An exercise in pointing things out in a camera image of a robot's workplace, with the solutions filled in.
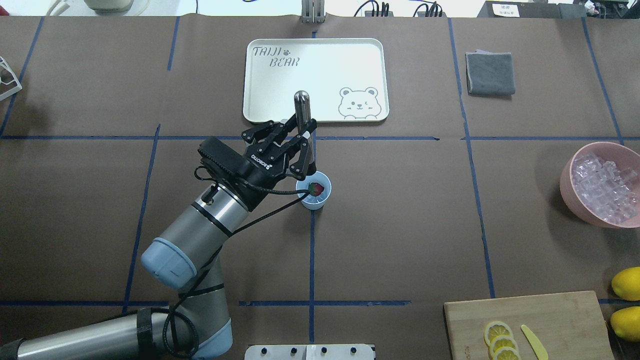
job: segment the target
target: yellow knife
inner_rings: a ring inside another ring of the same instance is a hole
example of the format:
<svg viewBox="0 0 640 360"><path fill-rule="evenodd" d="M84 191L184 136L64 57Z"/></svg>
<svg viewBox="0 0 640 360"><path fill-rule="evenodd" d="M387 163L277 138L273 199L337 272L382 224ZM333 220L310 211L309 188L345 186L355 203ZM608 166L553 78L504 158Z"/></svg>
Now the yellow knife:
<svg viewBox="0 0 640 360"><path fill-rule="evenodd" d="M531 331L531 329L526 325L523 325L520 328L522 329L525 338L529 341L529 344L531 344L531 348L533 348L533 352L536 353L538 360L549 360L549 354L533 331Z"/></svg>

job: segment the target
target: bear face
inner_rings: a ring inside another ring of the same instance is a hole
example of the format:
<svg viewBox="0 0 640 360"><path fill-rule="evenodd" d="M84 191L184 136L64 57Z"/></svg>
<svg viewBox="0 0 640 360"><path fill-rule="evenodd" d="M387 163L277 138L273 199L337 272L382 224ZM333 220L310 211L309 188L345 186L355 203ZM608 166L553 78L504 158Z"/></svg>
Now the bear face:
<svg viewBox="0 0 640 360"><path fill-rule="evenodd" d="M338 107L338 112L345 119L377 119L382 112L382 107L378 103L378 91L375 88L365 90L352 90L343 88L340 90L342 102Z"/></svg>

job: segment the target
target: white floor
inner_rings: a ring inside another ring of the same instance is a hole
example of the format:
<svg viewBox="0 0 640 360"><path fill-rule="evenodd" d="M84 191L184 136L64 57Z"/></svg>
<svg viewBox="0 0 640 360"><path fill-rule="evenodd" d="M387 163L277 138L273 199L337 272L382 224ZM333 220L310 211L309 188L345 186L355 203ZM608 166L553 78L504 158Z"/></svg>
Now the white floor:
<svg viewBox="0 0 640 360"><path fill-rule="evenodd" d="M325 10L328 13L340 16L353 16L356 9L364 0L326 0ZM572 0L549 1L550 3L572 3ZM0 0L11 15L35 15L41 16L47 13L51 0ZM67 0L70 5L62 15L64 16L98 16L89 9L83 0ZM394 16L410 17L419 2L414 0L389 0L390 10ZM484 0L439 0L444 12L449 17L476 17ZM115 16L140 15L184 15L196 12L196 0L134 0L131 9L125 13L114 13ZM299 15L301 10L300 0L254 0L244 2L242 0L199 0L198 13L204 15Z"/></svg>

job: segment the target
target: strawberry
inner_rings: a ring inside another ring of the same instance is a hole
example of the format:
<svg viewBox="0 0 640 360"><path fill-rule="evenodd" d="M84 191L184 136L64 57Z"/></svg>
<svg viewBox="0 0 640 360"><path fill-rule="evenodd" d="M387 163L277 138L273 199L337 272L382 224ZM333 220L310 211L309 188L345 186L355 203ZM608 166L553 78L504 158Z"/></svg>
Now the strawberry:
<svg viewBox="0 0 640 360"><path fill-rule="evenodd" d="M311 196L318 196L320 194L322 194L322 192L324 191L324 186L318 184L318 183L310 183L309 184L309 191L311 192Z"/></svg>

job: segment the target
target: wooden cutting board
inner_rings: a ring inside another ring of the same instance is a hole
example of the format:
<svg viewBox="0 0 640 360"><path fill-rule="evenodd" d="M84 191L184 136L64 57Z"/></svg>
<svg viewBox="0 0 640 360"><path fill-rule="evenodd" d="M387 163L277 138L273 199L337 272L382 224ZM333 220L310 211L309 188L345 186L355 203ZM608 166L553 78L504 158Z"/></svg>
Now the wooden cutting board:
<svg viewBox="0 0 640 360"><path fill-rule="evenodd" d="M538 336L549 360L614 360L593 291L446 302L444 312L453 360L489 359L484 327L494 320L511 327L522 360L537 359L522 324Z"/></svg>

